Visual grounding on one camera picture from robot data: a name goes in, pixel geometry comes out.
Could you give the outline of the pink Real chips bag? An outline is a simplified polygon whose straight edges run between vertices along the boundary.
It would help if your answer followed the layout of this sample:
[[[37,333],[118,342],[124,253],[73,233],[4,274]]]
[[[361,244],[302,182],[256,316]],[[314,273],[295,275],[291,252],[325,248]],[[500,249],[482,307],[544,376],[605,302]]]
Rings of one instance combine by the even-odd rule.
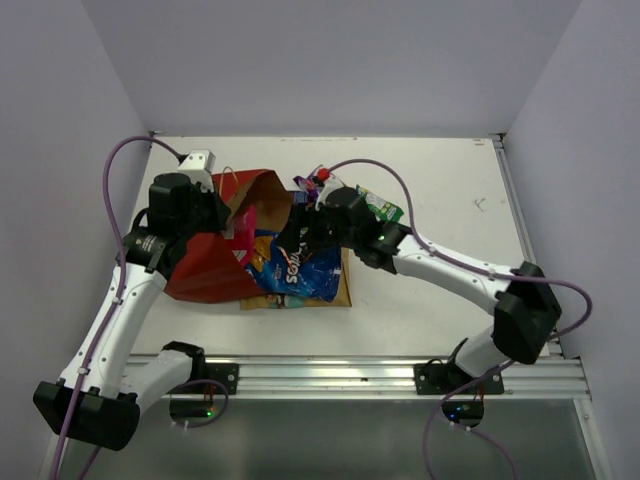
[[[256,208],[249,205],[236,215],[225,231],[224,238],[231,250],[249,251],[253,249],[256,229]]]

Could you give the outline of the blue Doritos chips bag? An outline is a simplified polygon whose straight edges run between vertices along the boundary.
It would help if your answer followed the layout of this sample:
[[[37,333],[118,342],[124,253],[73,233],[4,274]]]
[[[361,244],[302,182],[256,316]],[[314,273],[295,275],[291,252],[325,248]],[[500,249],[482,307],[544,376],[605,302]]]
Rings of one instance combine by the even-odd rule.
[[[286,253],[277,246],[276,232],[258,230],[245,270],[266,293],[331,302],[339,291],[341,251],[309,252],[306,247]]]

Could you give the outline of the red paper bag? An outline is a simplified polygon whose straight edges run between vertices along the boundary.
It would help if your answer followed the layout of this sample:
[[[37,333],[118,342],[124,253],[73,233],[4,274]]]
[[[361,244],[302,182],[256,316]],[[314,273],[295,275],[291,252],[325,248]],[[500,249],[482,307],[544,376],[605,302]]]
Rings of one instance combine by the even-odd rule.
[[[231,209],[229,224],[253,210],[256,229],[279,232],[284,228],[292,195],[275,171],[241,170],[214,174],[212,179]],[[175,268],[164,292],[175,300],[210,304],[266,293],[237,259],[231,241],[211,233],[198,234],[189,240],[187,254]]]

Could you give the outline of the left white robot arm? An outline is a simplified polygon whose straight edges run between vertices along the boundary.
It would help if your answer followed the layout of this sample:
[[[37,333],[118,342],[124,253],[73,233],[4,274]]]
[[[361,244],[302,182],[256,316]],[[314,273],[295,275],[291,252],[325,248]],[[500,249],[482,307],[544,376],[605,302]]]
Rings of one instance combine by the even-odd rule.
[[[171,390],[193,393],[208,379],[202,348],[166,344],[141,371],[124,369],[148,312],[163,292],[187,243],[219,233],[229,208],[208,173],[166,173],[149,188],[148,206],[124,237],[110,289],[77,354],[54,383],[42,381],[33,402],[58,435],[113,451],[133,437],[142,414]]]

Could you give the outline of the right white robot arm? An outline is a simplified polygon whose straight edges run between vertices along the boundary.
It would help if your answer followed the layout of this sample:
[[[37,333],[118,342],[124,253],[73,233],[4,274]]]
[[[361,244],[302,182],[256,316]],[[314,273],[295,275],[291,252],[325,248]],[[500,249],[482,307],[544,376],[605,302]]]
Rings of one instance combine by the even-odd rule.
[[[443,249],[405,225],[377,219],[351,187],[318,206],[293,206],[276,243],[288,256],[347,248],[370,268],[426,281],[492,315],[492,326],[463,339],[447,361],[424,367],[425,379],[442,393],[468,392],[508,361],[535,363],[562,313],[537,265],[511,269]]]

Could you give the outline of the small dark blue snack bag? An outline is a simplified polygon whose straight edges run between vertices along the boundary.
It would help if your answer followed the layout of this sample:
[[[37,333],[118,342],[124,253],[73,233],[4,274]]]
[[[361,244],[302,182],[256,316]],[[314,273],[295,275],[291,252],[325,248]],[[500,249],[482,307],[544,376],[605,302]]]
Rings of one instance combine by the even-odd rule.
[[[307,204],[308,194],[305,191],[290,191],[294,205]]]

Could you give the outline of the purple candy bag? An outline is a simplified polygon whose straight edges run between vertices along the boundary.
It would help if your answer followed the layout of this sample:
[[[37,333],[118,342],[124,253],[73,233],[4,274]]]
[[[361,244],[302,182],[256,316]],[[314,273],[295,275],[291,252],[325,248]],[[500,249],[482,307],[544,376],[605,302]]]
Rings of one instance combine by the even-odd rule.
[[[296,186],[295,191],[305,191],[308,194],[308,203],[315,204],[320,194],[320,187],[316,181],[314,174],[307,176],[297,175],[293,178],[293,182]]]

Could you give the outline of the green snack bag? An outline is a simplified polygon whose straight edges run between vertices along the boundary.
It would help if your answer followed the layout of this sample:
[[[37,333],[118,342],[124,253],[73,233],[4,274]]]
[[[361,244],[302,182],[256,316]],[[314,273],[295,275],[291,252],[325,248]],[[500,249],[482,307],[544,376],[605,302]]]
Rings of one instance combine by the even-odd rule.
[[[403,209],[374,192],[357,185],[357,193],[365,199],[368,208],[374,213],[376,218],[381,221],[399,222],[404,216]]]

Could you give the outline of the tan popcorn chips bag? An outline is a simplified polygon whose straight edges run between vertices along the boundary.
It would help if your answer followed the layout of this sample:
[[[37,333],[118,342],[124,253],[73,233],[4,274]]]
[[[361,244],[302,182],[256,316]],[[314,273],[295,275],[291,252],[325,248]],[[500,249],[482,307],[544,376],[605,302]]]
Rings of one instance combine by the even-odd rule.
[[[269,261],[260,269],[250,263],[247,272],[263,293],[241,299],[242,310],[352,306],[348,254],[339,248],[304,257],[273,247]]]

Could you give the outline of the aluminium mounting rail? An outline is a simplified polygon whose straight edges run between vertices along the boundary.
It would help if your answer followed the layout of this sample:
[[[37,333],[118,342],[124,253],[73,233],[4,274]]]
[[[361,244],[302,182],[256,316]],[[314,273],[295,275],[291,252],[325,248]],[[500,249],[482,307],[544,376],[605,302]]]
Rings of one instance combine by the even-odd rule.
[[[435,400],[444,392],[430,386],[420,357],[210,356],[207,366],[223,374],[239,399]],[[548,357],[516,364],[459,399],[588,399],[581,363]]]

